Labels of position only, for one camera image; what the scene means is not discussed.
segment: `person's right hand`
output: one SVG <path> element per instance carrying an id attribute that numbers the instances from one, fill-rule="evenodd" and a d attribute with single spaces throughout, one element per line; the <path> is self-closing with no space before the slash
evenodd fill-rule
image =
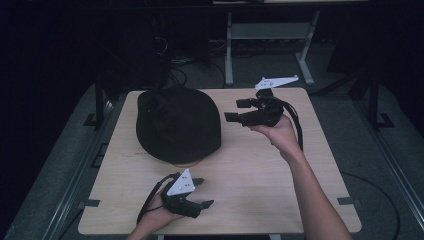
<path id="1" fill-rule="evenodd" d="M 286 115 L 282 115 L 280 121 L 274 127 L 265 125 L 250 126 L 251 130 L 264 134 L 279 151 L 280 155 L 290 161 L 303 155 L 302 150 L 297 142 L 296 134 L 293 129 L 291 120 Z"/>

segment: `table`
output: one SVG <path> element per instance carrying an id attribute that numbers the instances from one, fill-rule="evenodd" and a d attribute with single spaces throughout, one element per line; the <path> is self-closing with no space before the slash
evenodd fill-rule
<path id="1" fill-rule="evenodd" d="M 279 152 L 263 135 L 239 123 L 225 121 L 224 112 L 237 109 L 235 101 L 255 96 L 254 89 L 203 90 L 218 106 L 222 147 L 190 167 L 193 178 L 204 178 L 187 199 L 213 199 L 197 219 L 184 218 L 156 234 L 276 234 L 302 233 L 302 222 L 291 173 Z M 352 204 L 340 205 L 349 193 L 304 89 L 273 89 L 274 95 L 297 110 L 304 135 L 304 151 L 311 167 L 350 232 L 361 229 Z M 113 132 L 89 199 L 97 207 L 86 207 L 79 224 L 82 234 L 129 234 L 137 215 L 156 182 L 182 172 L 185 167 L 153 158 L 139 144 L 135 124 L 137 97 L 130 92 Z"/>

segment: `hand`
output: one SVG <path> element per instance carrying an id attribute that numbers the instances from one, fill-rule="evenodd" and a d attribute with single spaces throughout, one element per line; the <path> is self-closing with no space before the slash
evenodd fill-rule
<path id="1" fill-rule="evenodd" d="M 280 155 L 286 160 L 303 155 L 297 142 L 296 134 L 293 129 L 290 118 L 282 115 L 280 121 L 274 127 L 265 125 L 250 126 L 251 130 L 264 134 L 279 151 Z"/>
<path id="2" fill-rule="evenodd" d="M 128 236 L 128 240 L 145 239 L 150 234 L 164 228 L 171 222 L 183 218 L 183 216 L 173 214 L 163 207 L 163 202 L 160 197 L 162 191 L 163 189 L 155 194 L 151 203 L 147 207 L 147 209 L 151 211 L 148 211 L 143 215 L 141 221 L 138 223 L 132 233 Z"/>

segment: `gray carpet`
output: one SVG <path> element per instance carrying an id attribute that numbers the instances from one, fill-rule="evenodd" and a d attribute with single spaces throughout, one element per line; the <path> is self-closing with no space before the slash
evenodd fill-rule
<path id="1" fill-rule="evenodd" d="M 232 88 L 251 88 L 262 77 L 286 77 L 299 75 L 293 46 L 284 53 L 258 55 L 250 58 L 235 58 L 233 61 L 235 83 Z M 307 58 L 316 84 L 307 86 L 302 79 L 284 87 L 303 87 L 308 92 L 317 91 L 343 75 L 327 73 L 332 46 L 314 45 Z M 212 61 L 221 69 L 223 57 Z M 222 72 L 216 66 L 206 67 L 191 64 L 180 67 L 187 75 L 186 86 L 198 89 L 220 88 Z M 179 72 L 174 72 L 183 79 Z M 416 221 L 410 207 L 390 172 L 387 161 L 379 149 L 372 131 L 364 121 L 361 108 L 366 101 L 354 102 L 347 97 L 350 83 L 343 85 L 325 97 L 311 97 L 324 133 L 362 222 L 362 230 L 353 234 L 354 239 L 424 239 L 424 232 Z M 101 163 L 97 153 L 104 152 L 113 127 L 119 116 L 122 99 L 113 104 L 101 131 L 83 126 L 87 116 L 95 112 L 94 88 L 87 90 L 75 109 L 55 148 L 52 150 L 37 182 L 25 200 L 14 221 L 14 233 L 8 239 L 43 239 L 58 204 L 81 166 L 81 159 L 88 156 L 90 162 L 84 167 L 75 195 L 68 199 L 69 208 L 64 211 L 63 221 L 54 231 L 54 238 L 63 239 L 125 239 L 125 236 L 83 236 L 78 233 L 80 203 L 85 202 L 95 181 L 98 168 L 90 167 Z M 423 139 L 415 131 L 399 109 L 394 97 L 381 88 L 380 109 L 389 115 L 395 128 L 382 129 L 381 134 L 400 161 L 418 195 L 424 197 L 420 173 L 424 170 Z M 284 234 L 282 239 L 304 239 L 301 234 Z"/>

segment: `dark background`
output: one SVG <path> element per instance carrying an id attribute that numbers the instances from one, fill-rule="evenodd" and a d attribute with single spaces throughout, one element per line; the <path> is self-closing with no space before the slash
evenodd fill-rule
<path id="1" fill-rule="evenodd" d="M 365 66 L 375 73 L 373 76 L 396 95 L 405 114 L 424 135 L 424 17 L 420 14 L 424 8 L 418 2 L 372 1 L 348 12 L 327 8 L 314 39 L 337 43 L 330 71 L 350 74 Z M 99 14 L 87 11 L 87 3 L 81 4 L 71 0 L 0 1 L 0 237 L 13 221 L 78 100 L 99 75 L 109 78 L 106 84 L 111 97 L 166 80 L 160 74 L 166 71 L 166 61 L 160 62 L 156 56 L 148 16 Z M 96 5 L 103 6 L 104 2 L 88 4 Z M 190 19 L 199 20 L 196 22 L 180 15 L 180 24 L 173 22 L 159 26 L 159 30 L 172 30 L 167 37 L 175 48 L 205 60 L 204 40 L 225 36 L 221 17 L 208 16 L 190 15 Z M 144 32 L 131 34 L 134 26 L 144 26 L 138 28 Z M 179 34 L 186 28 L 203 31 Z M 143 54 L 132 55 L 131 49 Z M 126 63 L 117 62 L 114 54 Z M 153 82 L 146 80 L 150 76 L 155 76 Z"/>

